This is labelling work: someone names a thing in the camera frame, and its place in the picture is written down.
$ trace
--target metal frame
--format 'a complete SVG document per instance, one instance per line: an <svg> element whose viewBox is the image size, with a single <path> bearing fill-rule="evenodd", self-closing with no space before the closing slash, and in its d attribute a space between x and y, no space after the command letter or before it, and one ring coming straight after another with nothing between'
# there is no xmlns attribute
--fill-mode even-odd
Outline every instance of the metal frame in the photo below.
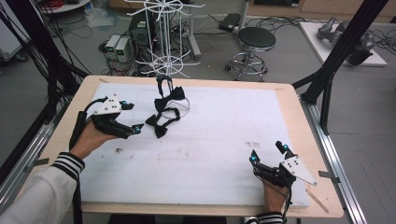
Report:
<svg viewBox="0 0 396 224"><path fill-rule="evenodd" d="M49 124L41 126L29 147L24 151L17 164L7 176L7 179L1 185L0 214L2 214L16 198L16 193L19 192L21 185L31 172L34 161L39 157L43 147L50 140L55 130L56 119L57 118L53 119Z"/></svg>
<svg viewBox="0 0 396 224"><path fill-rule="evenodd" d="M311 116L310 123L315 126L318 140L321 144L320 149L326 156L327 164L330 166L333 176L338 177L339 179L339 183L335 183L335 185L339 189L339 192L344 199L344 203L349 213L349 217L355 224L366 224L366 218L361 210L358 199L356 198L355 193L349 183L343 164L341 163L337 151L335 150L334 144L332 143L332 139L327 133L322 130L320 126L320 112L318 111L318 108L315 105L310 105L307 102L301 103Z"/></svg>

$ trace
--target table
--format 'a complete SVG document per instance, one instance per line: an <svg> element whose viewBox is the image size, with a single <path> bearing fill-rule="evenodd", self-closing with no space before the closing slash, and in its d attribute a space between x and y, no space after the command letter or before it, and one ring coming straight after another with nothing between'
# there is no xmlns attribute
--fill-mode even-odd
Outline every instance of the table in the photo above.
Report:
<svg viewBox="0 0 396 224"><path fill-rule="evenodd" d="M95 94L101 83L130 83L156 85L154 78L147 77L86 77L74 100L67 108L53 136L43 150L40 159L49 158L52 164L59 152L64 151L73 132L76 115L83 109ZM276 93L283 119L285 120L290 141L305 166L318 181L319 187L306 185L310 206L291 208L289 217L341 217L343 210L338 196L329 178L318 176L318 171L327 171L318 146L305 118L294 88L289 84L250 83L233 81L175 79L178 86L196 86L208 88L263 89ZM34 171L45 166L38 166ZM93 213L136 213L161 215L196 215L196 216L238 216L248 217L259 214L260 206L242 205L197 205L197 204L148 204L148 203L83 203L84 212Z"/></svg>

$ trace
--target bow tie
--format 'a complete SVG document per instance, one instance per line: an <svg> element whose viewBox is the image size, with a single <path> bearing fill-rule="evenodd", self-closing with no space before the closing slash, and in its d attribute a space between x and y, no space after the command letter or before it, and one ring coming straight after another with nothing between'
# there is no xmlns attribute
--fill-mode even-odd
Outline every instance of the bow tie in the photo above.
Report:
<svg viewBox="0 0 396 224"><path fill-rule="evenodd" d="M162 99L155 99L154 104L155 108L158 112L163 111L166 108L166 105L171 100L184 100L186 96L184 95L184 91L182 87L176 87L171 93Z"/></svg>
<svg viewBox="0 0 396 224"><path fill-rule="evenodd" d="M169 119L163 125L158 125L158 123L157 123L158 120L161 118L162 112L158 113L157 116L152 115L151 117L149 117L146 120L146 123L148 125L151 125L151 126L154 127L155 135L157 135L158 138L161 138L161 137L163 137L166 134L166 132L168 131L166 126L171 124L173 121L180 120L180 112L178 111L177 108L168 107L168 108L165 108L163 111L171 111L171 110L175 111L176 118L175 119Z"/></svg>
<svg viewBox="0 0 396 224"><path fill-rule="evenodd" d="M163 97L163 80L164 79L166 79L166 81L168 82L168 87L169 87L169 91L170 91L170 93L167 97ZM154 100L155 108L157 109L158 112L162 112L166 108L166 105L168 104L168 102L171 100L186 99L186 96L184 95L184 91L183 91L182 87L173 88L172 78L170 78L168 76L160 76L160 77L157 77L157 82L158 82L158 90L162 97L162 99Z"/></svg>

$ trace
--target stool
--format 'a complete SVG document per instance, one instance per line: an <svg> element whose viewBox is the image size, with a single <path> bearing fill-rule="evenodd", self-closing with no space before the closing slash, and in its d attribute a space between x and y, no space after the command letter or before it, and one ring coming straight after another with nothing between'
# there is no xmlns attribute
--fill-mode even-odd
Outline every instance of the stool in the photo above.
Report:
<svg viewBox="0 0 396 224"><path fill-rule="evenodd" d="M256 52L273 49L276 42L275 36L259 27L246 27L238 32L238 41L246 52L233 56L233 59L225 65L225 70L230 71L233 67L239 71L235 81L239 81L242 75L259 75L260 82L263 82L262 75L268 72L268 68L262 58L256 55Z"/></svg>

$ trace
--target black and white striped sleeve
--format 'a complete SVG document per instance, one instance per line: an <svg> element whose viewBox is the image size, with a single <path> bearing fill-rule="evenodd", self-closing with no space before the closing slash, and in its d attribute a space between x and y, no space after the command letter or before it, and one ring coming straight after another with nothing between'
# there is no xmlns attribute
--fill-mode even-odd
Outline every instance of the black and white striped sleeve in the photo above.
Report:
<svg viewBox="0 0 396 224"><path fill-rule="evenodd" d="M82 159L71 153L61 152L52 166L64 171L70 177L77 180L85 167L85 163Z"/></svg>
<svg viewBox="0 0 396 224"><path fill-rule="evenodd" d="M257 215L259 224L282 224L283 217L280 212L269 212Z"/></svg>

